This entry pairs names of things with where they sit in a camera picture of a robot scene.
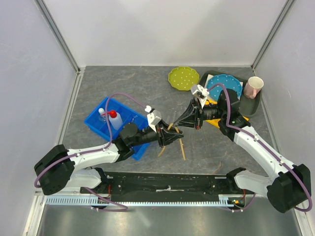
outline polka dot plate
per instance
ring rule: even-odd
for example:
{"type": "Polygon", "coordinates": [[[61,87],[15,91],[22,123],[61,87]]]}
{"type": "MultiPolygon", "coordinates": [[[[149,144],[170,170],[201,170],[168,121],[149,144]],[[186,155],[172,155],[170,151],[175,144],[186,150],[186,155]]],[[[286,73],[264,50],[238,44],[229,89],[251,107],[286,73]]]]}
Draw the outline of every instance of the polka dot plate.
{"type": "Polygon", "coordinates": [[[199,74],[188,66],[180,66],[171,70],[168,81],[172,87],[180,91],[189,91],[192,85],[198,84],[199,74]]]}
{"type": "MultiPolygon", "coordinates": [[[[242,94],[242,85],[241,83],[233,76],[231,75],[216,75],[209,79],[208,84],[207,84],[207,89],[209,89],[211,86],[213,86],[216,83],[222,83],[227,89],[232,89],[237,92],[237,96],[240,97],[242,94]]],[[[222,88],[220,86],[216,86],[212,90],[210,90],[209,95],[210,97],[217,101],[219,98],[219,95],[222,91],[222,88]]]]}

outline white bottle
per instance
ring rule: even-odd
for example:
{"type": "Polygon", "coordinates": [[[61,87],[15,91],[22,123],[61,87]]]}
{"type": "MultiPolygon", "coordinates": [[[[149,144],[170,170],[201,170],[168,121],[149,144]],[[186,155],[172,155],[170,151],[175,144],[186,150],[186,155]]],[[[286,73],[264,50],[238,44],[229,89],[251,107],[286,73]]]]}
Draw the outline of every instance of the white bottle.
{"type": "Polygon", "coordinates": [[[120,127],[122,127],[123,125],[123,120],[120,114],[114,110],[111,110],[110,112],[108,112],[108,114],[109,114],[109,121],[114,127],[114,129],[116,130],[120,129],[120,127]]]}
{"type": "Polygon", "coordinates": [[[98,113],[99,113],[99,120],[100,121],[106,121],[106,115],[105,115],[105,111],[103,108],[100,108],[98,110],[98,113]]]}

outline green plate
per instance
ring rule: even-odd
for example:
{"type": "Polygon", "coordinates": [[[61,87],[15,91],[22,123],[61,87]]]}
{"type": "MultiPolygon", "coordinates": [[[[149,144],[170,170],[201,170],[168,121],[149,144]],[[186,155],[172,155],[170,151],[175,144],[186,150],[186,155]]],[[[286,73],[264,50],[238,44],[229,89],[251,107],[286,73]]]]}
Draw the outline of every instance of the green plate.
{"type": "Polygon", "coordinates": [[[199,74],[188,66],[180,66],[171,70],[168,81],[172,87],[180,91],[189,91],[192,85],[199,82],[199,74]]]}

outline mug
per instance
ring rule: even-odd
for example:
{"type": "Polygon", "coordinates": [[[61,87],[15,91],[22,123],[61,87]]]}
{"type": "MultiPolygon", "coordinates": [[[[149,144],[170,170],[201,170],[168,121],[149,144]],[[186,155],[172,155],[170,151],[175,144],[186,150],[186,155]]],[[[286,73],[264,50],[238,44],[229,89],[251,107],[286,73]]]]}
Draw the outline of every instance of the mug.
{"type": "Polygon", "coordinates": [[[250,77],[245,85],[245,97],[254,99],[263,86],[264,81],[261,78],[257,76],[250,77]]]}

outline white wall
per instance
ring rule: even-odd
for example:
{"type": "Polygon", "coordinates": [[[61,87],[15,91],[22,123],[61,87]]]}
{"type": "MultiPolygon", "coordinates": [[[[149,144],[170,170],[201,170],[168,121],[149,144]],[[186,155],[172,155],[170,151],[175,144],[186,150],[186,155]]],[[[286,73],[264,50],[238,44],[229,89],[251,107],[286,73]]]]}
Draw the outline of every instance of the white wall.
{"type": "MultiPolygon", "coordinates": [[[[298,0],[258,65],[281,152],[312,173],[315,190],[315,1],[298,0]]],[[[315,207],[312,210],[315,219],[315,207]]]]}
{"type": "Polygon", "coordinates": [[[45,0],[85,65],[250,65],[285,0],[45,0]]]}
{"type": "Polygon", "coordinates": [[[0,7],[0,234],[21,235],[34,165],[57,140],[75,72],[33,0],[0,7]]]}

